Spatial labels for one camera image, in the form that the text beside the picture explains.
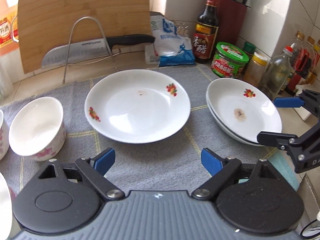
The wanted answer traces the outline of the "white plate with stain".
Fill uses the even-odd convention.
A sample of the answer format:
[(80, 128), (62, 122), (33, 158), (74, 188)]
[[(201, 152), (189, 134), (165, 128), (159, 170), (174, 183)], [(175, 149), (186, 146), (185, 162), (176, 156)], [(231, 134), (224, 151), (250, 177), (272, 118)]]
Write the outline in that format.
[(206, 91), (207, 105), (229, 136), (249, 145), (259, 145), (260, 132), (282, 132), (279, 112), (259, 89), (241, 80), (220, 78)]

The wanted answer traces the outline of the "white floral plate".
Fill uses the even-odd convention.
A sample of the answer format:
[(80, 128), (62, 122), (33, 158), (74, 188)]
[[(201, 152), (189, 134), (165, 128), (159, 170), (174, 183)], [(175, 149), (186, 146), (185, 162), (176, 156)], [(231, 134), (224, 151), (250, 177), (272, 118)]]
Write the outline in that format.
[(147, 144), (177, 133), (188, 121), (191, 103), (172, 77), (147, 69), (111, 74), (87, 94), (84, 112), (101, 135), (128, 144)]
[(218, 124), (218, 126), (231, 138), (233, 138), (234, 140), (241, 142), (243, 144), (247, 144), (247, 145), (251, 145), (251, 146), (259, 146), (261, 147), (260, 144), (257, 144), (255, 142), (250, 142), (247, 141), (245, 139), (241, 139), (238, 135), (234, 134), (231, 130), (229, 130), (219, 119), (218, 117), (215, 115), (215, 113), (213, 112), (212, 108), (210, 107), (209, 101), (208, 99), (206, 99), (206, 103), (208, 106), (208, 109), (210, 111), (210, 113), (212, 114), (213, 118), (215, 119), (216, 123)]

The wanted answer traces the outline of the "white bowl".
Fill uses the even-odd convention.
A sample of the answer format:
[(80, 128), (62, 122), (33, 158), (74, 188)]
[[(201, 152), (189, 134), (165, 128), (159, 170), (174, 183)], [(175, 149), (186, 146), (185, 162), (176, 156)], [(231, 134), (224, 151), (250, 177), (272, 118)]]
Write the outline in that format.
[(9, 149), (9, 126), (0, 110), (0, 160), (4, 158)]
[(62, 103), (44, 96), (25, 105), (9, 129), (9, 145), (14, 153), (34, 161), (54, 158), (64, 145), (66, 128)]
[(2, 174), (0, 183), (0, 233), (1, 239), (7, 239), (12, 227), (12, 202), (9, 187)]

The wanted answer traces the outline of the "clear bottle red cap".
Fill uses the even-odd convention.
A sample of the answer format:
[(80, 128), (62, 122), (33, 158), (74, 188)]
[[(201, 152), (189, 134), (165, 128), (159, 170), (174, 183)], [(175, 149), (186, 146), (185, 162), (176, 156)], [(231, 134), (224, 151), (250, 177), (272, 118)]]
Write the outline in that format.
[(290, 58), (292, 51), (293, 49), (290, 46), (286, 46), (281, 55), (270, 59), (258, 83), (258, 89), (270, 100), (274, 100), (278, 95), (291, 72)]

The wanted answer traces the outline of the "yellow lid spice jar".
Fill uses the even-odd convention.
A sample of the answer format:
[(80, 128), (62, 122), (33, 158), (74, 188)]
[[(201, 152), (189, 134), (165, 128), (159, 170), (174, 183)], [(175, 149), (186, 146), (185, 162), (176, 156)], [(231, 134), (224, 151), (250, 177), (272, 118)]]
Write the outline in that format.
[(261, 80), (261, 77), (265, 71), (267, 65), (267, 58), (263, 55), (260, 55), (254, 52), (253, 57), (251, 58), (248, 67), (245, 71), (243, 80), (255, 87)]

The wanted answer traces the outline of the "green cap small jar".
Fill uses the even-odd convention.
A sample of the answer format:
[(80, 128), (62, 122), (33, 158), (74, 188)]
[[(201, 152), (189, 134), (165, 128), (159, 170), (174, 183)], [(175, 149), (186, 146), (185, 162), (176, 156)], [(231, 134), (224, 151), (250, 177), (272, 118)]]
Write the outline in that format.
[(248, 57), (251, 59), (255, 53), (256, 50), (256, 46), (248, 41), (244, 42), (244, 46), (242, 49), (247, 55)]

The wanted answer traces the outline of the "green lid sauce jar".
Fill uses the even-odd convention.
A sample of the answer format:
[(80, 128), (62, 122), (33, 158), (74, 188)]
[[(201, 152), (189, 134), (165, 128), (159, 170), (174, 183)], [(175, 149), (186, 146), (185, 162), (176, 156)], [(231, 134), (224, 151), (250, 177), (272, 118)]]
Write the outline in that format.
[(237, 78), (249, 62), (248, 55), (235, 45), (218, 42), (211, 69), (219, 77)]

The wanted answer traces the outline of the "dark vinegar bottle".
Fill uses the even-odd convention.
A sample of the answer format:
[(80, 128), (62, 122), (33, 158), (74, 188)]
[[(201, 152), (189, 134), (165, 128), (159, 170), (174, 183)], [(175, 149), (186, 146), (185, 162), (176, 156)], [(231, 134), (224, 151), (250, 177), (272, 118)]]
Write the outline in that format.
[(211, 58), (219, 29), (218, 2), (219, 0), (207, 0), (206, 7), (196, 23), (193, 35), (193, 54), (198, 63), (206, 63)]

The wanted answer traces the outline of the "red knife block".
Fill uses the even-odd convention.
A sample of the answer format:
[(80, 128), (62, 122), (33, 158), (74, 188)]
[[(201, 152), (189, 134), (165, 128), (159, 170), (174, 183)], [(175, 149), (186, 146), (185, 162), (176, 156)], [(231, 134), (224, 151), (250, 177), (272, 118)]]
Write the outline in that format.
[(236, 44), (248, 6), (247, 0), (219, 0), (217, 16), (219, 29), (215, 42)]

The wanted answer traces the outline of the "white blue salt bag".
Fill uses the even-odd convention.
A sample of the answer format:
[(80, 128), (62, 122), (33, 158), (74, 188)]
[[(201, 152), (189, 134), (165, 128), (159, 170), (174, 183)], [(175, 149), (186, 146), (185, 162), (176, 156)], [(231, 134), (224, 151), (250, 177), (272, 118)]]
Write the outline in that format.
[(145, 46), (145, 62), (159, 67), (194, 65), (191, 39), (159, 12), (150, 12), (153, 44)]

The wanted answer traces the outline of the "orange cooking wine jug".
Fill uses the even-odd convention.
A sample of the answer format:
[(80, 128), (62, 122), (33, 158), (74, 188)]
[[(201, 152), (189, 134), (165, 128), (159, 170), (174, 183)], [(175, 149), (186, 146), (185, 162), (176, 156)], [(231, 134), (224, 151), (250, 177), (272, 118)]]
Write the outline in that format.
[(17, 48), (18, 42), (17, 5), (8, 6), (7, 0), (1, 0), (1, 56)]

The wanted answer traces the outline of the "bamboo cutting board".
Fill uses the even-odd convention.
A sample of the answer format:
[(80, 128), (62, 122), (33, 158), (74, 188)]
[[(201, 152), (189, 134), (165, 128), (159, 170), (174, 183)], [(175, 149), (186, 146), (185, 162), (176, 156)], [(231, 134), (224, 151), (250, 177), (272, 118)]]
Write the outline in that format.
[(151, 34), (149, 0), (18, 0), (17, 24), (25, 74), (69, 41)]

